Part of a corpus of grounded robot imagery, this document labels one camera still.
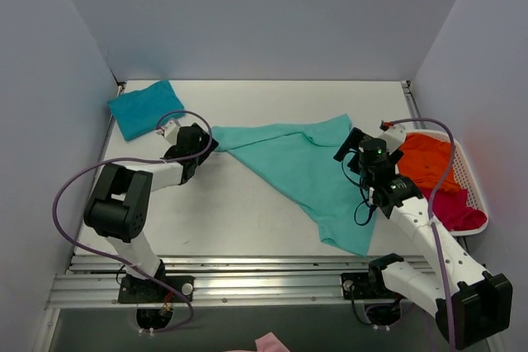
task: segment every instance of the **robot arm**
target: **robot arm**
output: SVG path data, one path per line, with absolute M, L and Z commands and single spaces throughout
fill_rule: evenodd
M 180 127 L 175 120 L 169 120 L 158 134 L 172 145 L 163 156 L 165 160 L 199 153 L 209 141 L 209 135 L 198 124 Z M 213 140 L 202 156 L 183 162 L 105 165 L 88 200 L 84 223 L 104 237 L 119 256 L 159 279 L 163 276 L 163 263 L 143 233 L 150 193 L 187 183 L 217 146 Z M 129 277 L 144 279 L 128 266 L 126 271 Z
M 379 138 L 353 129 L 334 159 L 342 161 L 352 151 L 348 163 L 360 175 L 359 185 L 369 191 L 370 204 L 398 225 L 418 247 L 434 270 L 436 278 L 424 275 L 402 257 L 391 254 L 369 264 L 370 286 L 377 293 L 387 290 L 401 294 L 436 319 L 448 340 L 446 297 L 451 298 L 455 315 L 455 344 L 458 349 L 492 336 L 509 326 L 512 284 L 486 268 L 465 252 L 436 217 L 427 217 L 427 200 L 406 176 L 399 175 L 396 163 L 403 156 L 398 147 L 404 142 L 402 126 L 387 128 Z M 431 222 L 436 223 L 450 296 L 445 296 L 441 268 Z

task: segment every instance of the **folded blue towel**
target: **folded blue towel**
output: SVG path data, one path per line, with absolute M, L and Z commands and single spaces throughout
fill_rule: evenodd
M 159 118 L 166 113 L 183 110 L 183 104 L 167 80 L 155 82 L 144 90 L 119 95 L 108 101 L 108 106 L 126 141 L 153 131 Z M 175 119 L 182 116 L 171 115 Z
M 350 130 L 350 119 L 341 115 L 318 124 L 214 127 L 213 136 L 217 152 L 230 153 L 299 204 L 318 224 L 322 242 L 366 256 L 375 219 L 364 227 L 354 223 L 354 210 L 363 199 L 333 159 Z M 362 222 L 368 214 L 362 205 L 357 218 Z

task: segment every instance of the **perforated basket side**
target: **perforated basket side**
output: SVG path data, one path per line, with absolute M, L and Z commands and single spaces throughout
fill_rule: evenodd
M 432 129 L 416 129 L 412 131 L 413 133 L 425 134 L 436 138 L 438 140 L 449 142 L 449 136 L 443 132 L 435 131 Z M 483 196 L 480 192 L 479 185 L 475 179 L 474 173 L 469 166 L 468 158 L 464 153 L 464 149 L 455 139 L 455 160 L 453 161 L 453 171 L 455 173 L 456 182 L 463 188 L 468 191 L 468 199 L 466 204 L 471 208 L 480 209 L 488 217 L 488 209 L 484 203 Z M 452 231 L 451 234 L 456 237 L 462 237 L 465 235 L 473 235 L 479 232 L 482 232 L 488 226 L 488 221 L 486 221 L 483 226 L 475 230 L 468 231 Z

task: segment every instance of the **gray floor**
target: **gray floor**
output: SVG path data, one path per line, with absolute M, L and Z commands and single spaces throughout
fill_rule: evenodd
M 178 314 L 183 316 L 182 309 Z M 273 331 L 292 352 L 430 350 L 425 317 L 415 309 L 393 330 L 374 331 L 359 324 L 350 306 L 217 307 L 197 308 L 195 320 L 167 334 L 139 337 L 130 325 L 134 311 L 125 309 L 63 310 L 52 351 L 145 350 L 204 351 L 256 350 L 254 340 Z M 447 351 L 435 324 L 430 321 L 437 352 Z M 467 349 L 489 352 L 480 343 Z

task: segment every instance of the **orange cloth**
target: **orange cloth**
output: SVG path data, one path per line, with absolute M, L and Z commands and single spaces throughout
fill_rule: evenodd
M 403 152 L 402 159 L 398 161 L 399 173 L 410 177 L 418 187 L 434 189 L 446 170 L 451 144 L 424 134 L 409 134 L 399 149 Z M 460 191 L 453 168 L 440 190 L 452 194 Z

